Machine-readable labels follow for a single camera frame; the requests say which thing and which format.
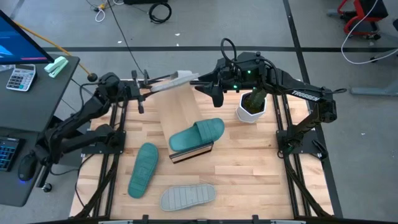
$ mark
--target red chair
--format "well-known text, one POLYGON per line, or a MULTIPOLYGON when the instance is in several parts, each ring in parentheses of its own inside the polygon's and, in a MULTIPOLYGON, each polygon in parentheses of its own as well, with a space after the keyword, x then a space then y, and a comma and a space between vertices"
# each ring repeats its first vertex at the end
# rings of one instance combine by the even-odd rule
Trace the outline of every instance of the red chair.
MULTIPOLYGON (((344 19, 347 24, 344 27, 344 32, 349 34, 352 27, 355 26, 356 22, 359 22, 363 19, 369 11, 372 9, 376 0, 354 0, 355 11, 351 12, 343 12, 341 8, 348 2, 348 0, 344 0, 337 9, 340 18, 344 19)), ((368 37, 374 37, 378 32, 379 28, 376 22, 386 18, 388 16, 387 9, 382 0, 379 0, 367 18, 364 21, 367 21, 371 25, 371 29, 362 30, 362 31, 353 31, 352 35, 366 35, 368 37)))

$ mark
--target potted plant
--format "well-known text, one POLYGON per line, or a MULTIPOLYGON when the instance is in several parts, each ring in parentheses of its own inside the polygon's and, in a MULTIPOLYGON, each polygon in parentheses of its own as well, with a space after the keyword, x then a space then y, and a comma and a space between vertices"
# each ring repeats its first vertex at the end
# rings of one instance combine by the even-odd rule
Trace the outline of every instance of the potted plant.
POLYGON ((267 93, 262 88, 254 88, 250 93, 243 93, 239 107, 236 108, 238 119, 245 123, 256 122, 266 112, 267 93))

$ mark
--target white cable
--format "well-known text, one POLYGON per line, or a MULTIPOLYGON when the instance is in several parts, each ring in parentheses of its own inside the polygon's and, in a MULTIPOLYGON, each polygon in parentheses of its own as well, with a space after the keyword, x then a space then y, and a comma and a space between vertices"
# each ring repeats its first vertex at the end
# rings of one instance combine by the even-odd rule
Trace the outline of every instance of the white cable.
POLYGON ((346 55, 344 54, 343 47, 344 47, 344 45, 346 44, 346 42, 347 42, 348 38, 350 37, 351 33, 355 30, 355 28, 356 28, 362 21, 364 21, 364 20, 370 15, 370 13, 372 13, 372 11, 373 11, 373 9, 376 7, 376 4, 377 4, 378 1, 379 1, 379 0, 376 0, 376 2, 374 3, 372 9, 368 12, 368 14, 367 14, 363 19, 361 19, 360 22, 357 23, 357 24, 354 26, 354 28, 351 29, 351 31, 350 31, 349 34, 347 35, 346 39, 344 40, 343 45, 341 45, 341 53, 343 54, 344 58, 345 58, 345 59, 347 60, 347 62, 349 62, 349 63, 352 63, 352 64, 354 64, 354 65, 364 65, 364 64, 367 64, 367 63, 371 63, 371 62, 378 61, 378 60, 380 60, 380 59, 384 59, 384 58, 386 58, 386 57, 390 57, 391 55, 394 55, 395 53, 398 52, 398 49, 397 49, 397 50, 395 50, 395 51, 394 51, 393 53, 391 53, 391 54, 388 54, 388 55, 383 56, 383 57, 381 57, 381 58, 375 58, 375 59, 370 60, 370 61, 367 61, 367 62, 352 62, 352 61, 351 61, 350 59, 348 59, 348 58, 346 57, 346 55))
POLYGON ((113 3, 114 3, 114 4, 117 4, 117 5, 124 4, 124 2, 122 2, 122 3, 116 3, 116 1, 118 1, 118 0, 113 0, 113 3))
POLYGON ((96 22, 102 22, 104 19, 105 19, 105 12, 104 12, 102 9, 98 8, 97 15, 95 16, 95 21, 96 21, 96 22), (102 17, 102 19, 98 20, 98 16, 99 16, 99 14, 100 14, 101 12, 104 14, 104 17, 102 17))

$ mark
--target computer mouse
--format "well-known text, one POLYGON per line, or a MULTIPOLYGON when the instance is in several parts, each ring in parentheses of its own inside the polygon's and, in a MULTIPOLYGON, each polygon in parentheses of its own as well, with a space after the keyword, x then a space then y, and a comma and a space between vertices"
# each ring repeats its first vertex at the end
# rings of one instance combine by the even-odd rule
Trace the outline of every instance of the computer mouse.
POLYGON ((36 171, 37 159, 34 153, 30 153, 22 158, 18 168, 18 178, 28 181, 33 178, 36 171))

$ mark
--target green plant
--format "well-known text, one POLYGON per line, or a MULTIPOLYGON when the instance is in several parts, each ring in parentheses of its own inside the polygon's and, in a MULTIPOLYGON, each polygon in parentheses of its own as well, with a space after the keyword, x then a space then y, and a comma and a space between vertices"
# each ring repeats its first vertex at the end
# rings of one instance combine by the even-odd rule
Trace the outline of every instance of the green plant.
POLYGON ((264 89, 255 88, 249 96, 246 96, 245 99, 243 99, 242 106, 251 114, 260 113, 262 111, 266 96, 267 93, 264 89))

